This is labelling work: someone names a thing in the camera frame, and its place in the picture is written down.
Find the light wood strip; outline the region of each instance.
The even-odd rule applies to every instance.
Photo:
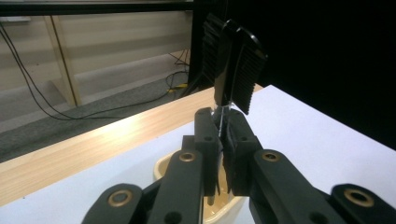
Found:
[[[213,107],[213,94],[213,89],[200,91],[0,163],[0,206],[193,121],[199,108]]]

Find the gray carpet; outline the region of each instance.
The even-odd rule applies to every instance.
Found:
[[[173,86],[185,82],[187,82],[186,74],[179,73],[174,75]],[[127,118],[158,105],[169,103],[175,100],[182,92],[182,90],[179,90],[173,93],[166,93],[168,89],[169,87],[166,80],[162,79],[68,110],[64,113],[69,117],[81,118],[97,111],[133,105],[123,109],[111,110],[91,116],[91,118]],[[56,115],[56,117],[66,119],[61,115]],[[53,118],[45,118],[24,125],[20,128],[1,133],[0,162],[14,159],[26,153],[38,150],[42,147],[50,146],[117,120],[119,119],[57,120]]]

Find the beige wall panel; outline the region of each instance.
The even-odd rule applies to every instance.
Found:
[[[3,23],[21,60],[37,83],[61,77],[43,17]],[[25,86],[21,71],[0,37],[0,91]]]
[[[190,12],[60,16],[73,74],[189,49]]]

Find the table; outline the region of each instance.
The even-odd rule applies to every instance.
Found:
[[[156,160],[193,134],[197,108],[213,90],[0,164],[1,223],[79,223],[97,197],[119,183],[152,182]],[[254,93],[247,116],[264,148],[285,154],[325,192],[351,183],[396,207],[396,152],[268,86]],[[247,203],[235,223],[251,223]]]

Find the wire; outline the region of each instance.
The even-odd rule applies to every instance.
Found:
[[[165,95],[167,95],[168,92],[169,92],[169,90],[168,90],[165,94],[163,94],[163,95],[161,95],[161,96],[159,96],[159,97],[157,97],[157,98],[154,98],[154,99],[152,99],[152,100],[148,100],[148,101],[145,101],[145,102],[136,103],[136,104],[132,104],[132,105],[119,106],[119,107],[115,107],[115,108],[112,108],[112,109],[97,111],[97,112],[94,112],[94,113],[91,113],[91,114],[89,114],[89,115],[86,115],[86,116],[83,116],[83,117],[79,117],[79,118],[73,118],[73,117],[67,116],[66,114],[64,114],[64,113],[58,111],[57,109],[55,109],[55,108],[50,104],[50,102],[45,98],[45,96],[42,94],[42,92],[38,89],[37,85],[36,85],[35,82],[33,81],[32,77],[31,77],[30,74],[29,74],[29,72],[27,71],[27,69],[26,69],[25,66],[23,65],[23,63],[22,63],[22,61],[21,61],[21,57],[19,56],[19,54],[18,54],[18,52],[17,52],[17,50],[16,50],[16,48],[15,48],[15,46],[14,46],[14,44],[13,44],[11,38],[8,36],[7,31],[6,31],[6,29],[4,28],[4,26],[3,26],[3,24],[2,24],[1,22],[0,22],[0,27],[1,27],[1,29],[0,29],[1,36],[4,38],[4,40],[6,41],[6,43],[7,43],[8,47],[9,47],[9,49],[11,50],[12,56],[14,57],[15,61],[16,61],[17,64],[18,64],[18,67],[19,67],[20,70],[21,70],[21,73],[22,73],[22,75],[23,75],[23,78],[24,78],[24,80],[25,80],[25,82],[26,82],[26,84],[27,84],[27,86],[28,86],[29,92],[31,93],[32,97],[33,97],[34,100],[35,100],[35,103],[38,105],[38,107],[39,107],[45,114],[47,114],[48,116],[50,116],[50,117],[53,118],[53,119],[58,119],[58,120],[76,120],[76,119],[125,119],[125,118],[118,118],[118,117],[97,117],[97,118],[89,118],[89,117],[91,117],[91,116],[93,116],[93,115],[105,113],[105,112],[108,112],[108,111],[123,109],[123,108],[126,108],[126,107],[135,106],[135,105],[142,105],[142,104],[151,103],[151,102],[154,102],[154,101],[157,101],[157,100],[163,98],[163,97],[164,97]],[[166,77],[165,81],[166,81],[166,84],[168,85],[169,89],[172,89],[172,85],[173,85],[173,81],[174,81],[174,75],[175,75],[175,74],[178,74],[178,73],[185,73],[185,72],[175,72],[174,74],[171,74],[171,75],[169,75],[169,76]],[[46,102],[46,104],[47,104],[52,110],[54,110],[55,112],[57,112],[58,114],[60,114],[60,115],[62,115],[62,116],[65,116],[67,119],[54,117],[54,116],[52,116],[49,112],[47,112],[47,111],[41,106],[41,104],[40,104],[40,103],[37,101],[37,99],[35,98],[35,95],[34,95],[34,92],[33,92],[33,90],[32,90],[32,87],[30,86],[30,83],[29,83],[29,79],[28,79],[26,76],[29,77],[29,79],[30,79],[30,81],[32,82],[33,86],[35,87],[36,91],[40,94],[40,96],[43,98],[43,100]],[[172,76],[172,80],[171,80],[171,83],[169,84],[168,78],[169,78],[170,76]]]

